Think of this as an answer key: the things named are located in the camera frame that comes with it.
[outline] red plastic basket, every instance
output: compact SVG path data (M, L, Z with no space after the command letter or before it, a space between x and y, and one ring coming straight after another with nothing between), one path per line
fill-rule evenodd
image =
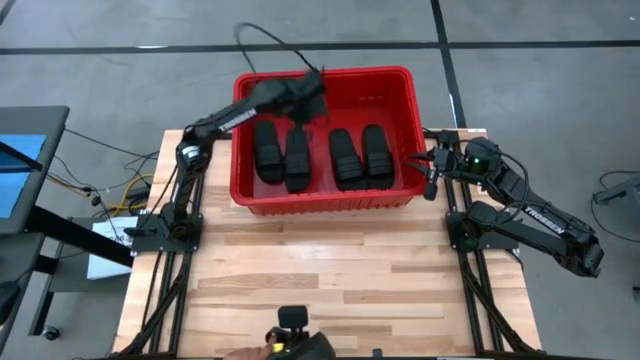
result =
M302 72L260 73L259 80L301 77ZM406 205L420 195L425 177L406 165L409 154L424 152L422 124L409 71L400 66L326 70L323 75L328 116L317 117L305 126L310 133L312 181L305 193L289 194L285 184L262 182L253 164L255 121L233 129L231 154L231 197L256 215L315 211L377 209ZM253 86L254 75L239 77L234 100L243 98ZM273 120L284 153L287 118L265 115ZM396 169L393 187L388 190L340 191L336 187L329 155L329 132L346 129L362 159L362 131L369 124L382 126Z

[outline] person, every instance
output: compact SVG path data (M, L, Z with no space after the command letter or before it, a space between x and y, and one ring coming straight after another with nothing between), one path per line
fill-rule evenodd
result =
M271 355L273 344L276 343L276 337L271 336L269 342L263 347L247 347L244 349L234 350L224 356L223 360L267 360Z

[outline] gray floor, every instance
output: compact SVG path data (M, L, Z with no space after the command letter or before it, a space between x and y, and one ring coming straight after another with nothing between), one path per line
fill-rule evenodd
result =
M441 3L450 41L640 39L635 0ZM232 26L240 21L298 42L437 39L429 1L18 0L0 26L0 47L230 44ZM247 32L246 41L267 40ZM424 125L454 124L437 50L308 56L330 68L404 65L413 73ZM539 194L593 223L589 200L599 190L599 175L638 168L640 48L455 50L452 56L468 126L487 128L503 150L524 162ZM288 53L256 53L252 59L259 71L301 68ZM165 129L182 128L226 105L234 80L246 71L239 54L0 56L0 106L66 104L69 128L151 152ZM122 170L126 155L70 134L58 156L98 187L130 176ZM60 164L53 171L65 175ZM120 191L107 197L115 201ZM50 184L38 201L63 216L97 210ZM640 238L624 207L596 211L610 228ZM636 359L640 304L631 287L640 286L640 245L599 235L606 258L597 280L577 278L550 258L523 251L540 337L552 353ZM48 324L63 337L47 342L25 336L43 281L33 278L2 359L103 355L124 292L56 297Z

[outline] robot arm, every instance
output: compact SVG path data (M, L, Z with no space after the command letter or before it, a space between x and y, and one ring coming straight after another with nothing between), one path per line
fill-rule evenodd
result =
M439 146L425 156L434 165L428 174L430 178L442 175L482 186L492 199L505 206L521 208L552 233L533 229L514 221L508 213L501 214L492 206L476 201L461 220L470 239L477 240L485 233L495 232L553 256L561 266L576 275L598 276L604 253L589 225L536 195L527 181L503 160L504 153L495 143L485 138L474 138L462 154L455 146L459 142L457 133L442 133L440 140L444 141L439 141ZM435 182L430 182L429 186L431 189L427 188L425 196L437 191L437 188L434 190Z
M261 81L247 98L187 126L176 147L176 179L169 202L160 212L160 229L136 229L130 235L146 236L161 231L170 241L189 241L199 231L198 222L188 211L189 199L196 180L209 166L215 140L260 114L283 115L297 124L308 123L326 111L321 96L324 91L322 75L315 70L299 79Z

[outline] wooden table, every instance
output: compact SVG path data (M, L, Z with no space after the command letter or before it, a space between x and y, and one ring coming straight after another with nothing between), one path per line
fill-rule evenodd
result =
M180 136L181 131L165 132L151 204L174 168ZM230 167L231 141L219 141L206 173L205 230L193 258L179 356L223 356L260 346L278 324L278 307L294 304L308 306L310 330L324 332L339 356L370 356L374 348L388 356L474 353L457 255L444 225L444 186L436 201L416 198L399 209L259 217L231 200ZM454 187L463 205L460 186ZM490 201L477 187L472 194ZM498 308L539 348L520 265L501 250L485 254ZM150 253L135 260L116 351L140 329L155 258ZM177 258L174 274L180 262ZM478 309L490 348L487 317L479 304ZM172 314L161 350L168 348Z

